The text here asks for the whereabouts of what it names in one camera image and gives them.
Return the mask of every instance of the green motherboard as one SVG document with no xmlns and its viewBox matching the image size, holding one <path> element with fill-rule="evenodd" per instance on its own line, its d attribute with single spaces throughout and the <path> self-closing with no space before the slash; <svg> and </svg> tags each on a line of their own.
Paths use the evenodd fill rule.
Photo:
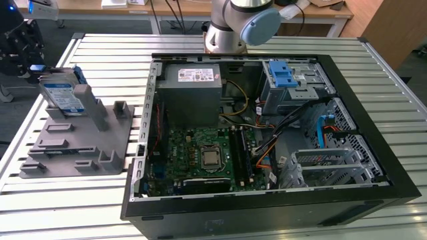
<svg viewBox="0 0 427 240">
<path fill-rule="evenodd" d="M 242 131 L 247 151 L 257 146 L 251 128 Z M 166 163 L 154 166 L 155 172 L 163 172 L 163 179 L 157 178 L 154 195 L 177 195 L 177 185 L 183 179 L 227 178 L 231 179 L 230 192 L 266 189 L 263 171 L 253 173 L 251 181 L 235 181 L 235 166 L 229 128 L 171 129 Z"/>
</svg>

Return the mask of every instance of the wooden desk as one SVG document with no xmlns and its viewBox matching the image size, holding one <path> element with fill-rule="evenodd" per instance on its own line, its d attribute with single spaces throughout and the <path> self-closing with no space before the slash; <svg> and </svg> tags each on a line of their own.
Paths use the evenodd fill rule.
<svg viewBox="0 0 427 240">
<path fill-rule="evenodd" d="M 35 18 L 28 14 L 28 1 L 15 0 L 20 12 L 26 18 Z M 59 19 L 75 20 L 150 20 L 154 34 L 161 34 L 158 31 L 157 20 L 151 4 L 133 5 L 127 8 L 102 9 L 102 0 L 57 0 L 59 8 Z M 177 1 L 170 0 L 175 13 L 179 14 Z M 195 2 L 182 0 L 181 2 L 182 13 L 185 21 L 210 21 L 211 20 L 211 3 Z M 175 17 L 173 11 L 165 0 L 154 0 L 154 10 L 158 16 L 158 21 L 174 21 Z M 331 24 L 331 30 L 327 34 L 329 37 L 338 37 L 343 30 L 345 24 L 349 19 L 354 17 L 353 12 L 347 7 L 341 11 L 331 10 L 329 7 L 317 7 L 310 5 L 305 9 L 306 23 L 307 24 Z M 302 23 L 303 15 L 299 14 L 290 20 L 282 19 L 283 23 Z"/>
</svg>

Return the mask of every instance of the blue hard drive label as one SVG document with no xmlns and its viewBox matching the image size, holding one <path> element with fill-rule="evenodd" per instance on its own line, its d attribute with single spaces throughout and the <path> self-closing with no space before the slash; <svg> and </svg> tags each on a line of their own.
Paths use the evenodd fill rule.
<svg viewBox="0 0 427 240">
<path fill-rule="evenodd" d="M 81 100 L 74 95 L 74 87 L 69 83 L 43 84 L 50 98 L 67 115 L 81 115 L 86 108 Z"/>
</svg>

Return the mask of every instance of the motherboard chip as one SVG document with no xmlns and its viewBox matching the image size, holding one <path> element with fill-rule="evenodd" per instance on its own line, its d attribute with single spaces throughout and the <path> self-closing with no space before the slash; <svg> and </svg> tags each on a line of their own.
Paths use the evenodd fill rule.
<svg viewBox="0 0 427 240">
<path fill-rule="evenodd" d="M 217 151 L 205 151 L 203 152 L 203 163 L 205 165 L 218 165 L 221 158 Z"/>
<path fill-rule="evenodd" d="M 202 169 L 215 171 L 222 168 L 222 149 L 218 144 L 203 145 L 201 147 Z"/>
</svg>

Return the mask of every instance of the yellow wire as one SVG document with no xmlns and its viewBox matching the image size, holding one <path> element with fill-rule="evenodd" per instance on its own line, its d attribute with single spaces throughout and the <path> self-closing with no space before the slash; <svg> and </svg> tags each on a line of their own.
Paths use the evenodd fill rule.
<svg viewBox="0 0 427 240">
<path fill-rule="evenodd" d="M 249 105 L 250 105 L 250 99 L 249 99 L 249 96 L 247 96 L 247 93 L 246 91 L 242 89 L 242 87 L 231 80 L 227 80 L 227 82 L 230 82 L 239 90 L 241 92 L 243 93 L 245 95 L 245 100 L 246 100 L 246 104 L 245 104 L 245 108 L 241 110 L 241 111 L 237 111 L 237 112 L 231 112 L 231 113 L 221 113 L 219 115 L 221 116 L 234 116 L 234 115 L 238 115 L 241 113 L 243 113 L 247 108 L 249 108 Z"/>
</svg>

